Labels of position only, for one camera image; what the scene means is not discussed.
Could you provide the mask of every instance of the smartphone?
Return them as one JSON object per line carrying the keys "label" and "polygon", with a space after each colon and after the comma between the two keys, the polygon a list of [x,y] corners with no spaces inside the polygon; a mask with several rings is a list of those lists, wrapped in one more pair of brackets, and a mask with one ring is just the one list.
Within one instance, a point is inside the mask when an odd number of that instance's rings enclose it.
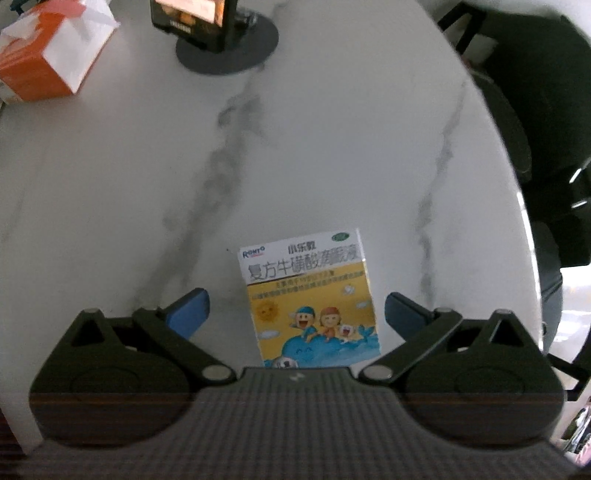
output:
{"label": "smartphone", "polygon": [[152,24],[218,53],[232,44],[237,0],[150,0]]}

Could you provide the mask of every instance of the gray vein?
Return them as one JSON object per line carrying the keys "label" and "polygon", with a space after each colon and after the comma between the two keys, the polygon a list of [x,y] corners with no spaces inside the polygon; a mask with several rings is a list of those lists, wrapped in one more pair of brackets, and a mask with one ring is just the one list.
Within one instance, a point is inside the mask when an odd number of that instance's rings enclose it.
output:
{"label": "gray vein", "polygon": [[[289,1],[274,7],[271,19],[275,23]],[[137,290],[132,307],[159,303],[166,286],[175,278],[180,280],[183,291],[189,290],[203,240],[215,231],[237,204],[247,138],[249,134],[264,138],[261,129],[262,103],[252,87],[263,70],[264,64],[257,67],[242,93],[230,98],[218,114],[217,128],[225,133],[223,145],[209,154],[205,167],[194,175],[195,191],[188,209],[168,213],[163,219],[166,229],[178,229],[181,233],[160,256],[147,281]]]}
{"label": "gray vein", "polygon": [[418,204],[418,217],[415,223],[415,232],[418,235],[418,241],[423,249],[423,259],[421,260],[421,292],[425,298],[425,306],[429,309],[434,307],[435,292],[433,288],[433,245],[428,227],[433,219],[433,197],[438,189],[444,183],[445,173],[450,160],[453,158],[452,135],[458,126],[460,116],[466,97],[466,81],[462,83],[460,95],[457,100],[456,108],[447,120],[443,132],[443,145],[439,155],[435,160],[435,177],[427,187],[427,194]]}

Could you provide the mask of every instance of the marble surface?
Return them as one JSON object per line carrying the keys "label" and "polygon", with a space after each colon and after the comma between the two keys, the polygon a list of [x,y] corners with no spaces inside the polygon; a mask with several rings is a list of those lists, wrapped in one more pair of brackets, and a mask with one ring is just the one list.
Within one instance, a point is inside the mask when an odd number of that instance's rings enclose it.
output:
{"label": "marble surface", "polygon": [[280,32],[257,69],[184,70],[146,2],[75,98],[0,119],[0,402],[25,449],[35,374],[77,312],[166,305],[201,286],[193,340],[260,356],[239,247],[361,230],[383,352],[398,290],[467,317],[509,308],[539,340],[521,195],[479,91],[414,0],[250,0]]}

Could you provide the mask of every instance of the cardboard box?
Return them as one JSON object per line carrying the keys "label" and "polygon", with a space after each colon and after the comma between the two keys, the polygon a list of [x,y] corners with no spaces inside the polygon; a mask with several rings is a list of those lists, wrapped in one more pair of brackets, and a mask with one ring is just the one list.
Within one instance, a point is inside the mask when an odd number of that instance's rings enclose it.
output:
{"label": "cardboard box", "polygon": [[106,0],[48,0],[0,33],[0,99],[76,93],[119,24]]}

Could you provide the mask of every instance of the cartoon child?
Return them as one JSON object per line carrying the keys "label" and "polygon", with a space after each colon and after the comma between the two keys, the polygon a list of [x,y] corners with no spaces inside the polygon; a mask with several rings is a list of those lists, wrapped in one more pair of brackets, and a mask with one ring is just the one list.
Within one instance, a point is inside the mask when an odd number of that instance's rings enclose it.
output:
{"label": "cartoon child", "polygon": [[318,335],[318,331],[316,327],[314,327],[314,322],[316,321],[316,312],[312,307],[300,307],[299,310],[295,313],[295,323],[292,323],[290,327],[292,328],[299,328],[302,330],[301,337],[309,341],[307,337],[309,335]]}
{"label": "cartoon child", "polygon": [[309,335],[306,342],[310,342],[317,335],[324,335],[325,342],[336,336],[335,327],[340,323],[340,312],[337,307],[326,307],[320,312],[320,324],[324,327],[322,333],[313,333]]}

